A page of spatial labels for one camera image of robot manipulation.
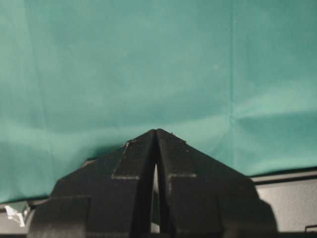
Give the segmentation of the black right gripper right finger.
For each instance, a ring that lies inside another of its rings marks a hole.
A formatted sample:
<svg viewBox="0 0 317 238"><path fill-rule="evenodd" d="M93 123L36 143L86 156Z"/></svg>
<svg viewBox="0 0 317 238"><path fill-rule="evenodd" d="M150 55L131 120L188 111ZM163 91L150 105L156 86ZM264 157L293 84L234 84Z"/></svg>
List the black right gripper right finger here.
<svg viewBox="0 0 317 238"><path fill-rule="evenodd" d="M173 238L277 232L272 208L250 178L157 130L160 230Z"/></svg>

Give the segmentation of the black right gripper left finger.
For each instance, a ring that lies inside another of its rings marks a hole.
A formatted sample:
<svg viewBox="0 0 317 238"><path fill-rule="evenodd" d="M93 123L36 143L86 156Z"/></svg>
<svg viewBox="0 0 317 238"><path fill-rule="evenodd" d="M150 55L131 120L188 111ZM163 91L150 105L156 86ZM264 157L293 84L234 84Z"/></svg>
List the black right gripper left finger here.
<svg viewBox="0 0 317 238"><path fill-rule="evenodd" d="M156 131L61 178L30 238L140 238L151 231Z"/></svg>

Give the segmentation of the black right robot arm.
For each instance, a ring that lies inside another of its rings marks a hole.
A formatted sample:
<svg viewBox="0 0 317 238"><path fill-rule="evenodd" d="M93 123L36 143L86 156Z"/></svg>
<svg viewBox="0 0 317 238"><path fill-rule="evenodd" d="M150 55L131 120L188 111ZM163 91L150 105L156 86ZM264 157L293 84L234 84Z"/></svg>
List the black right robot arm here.
<svg viewBox="0 0 317 238"><path fill-rule="evenodd" d="M0 206L3 238L314 238L317 171L248 177L163 129Z"/></svg>

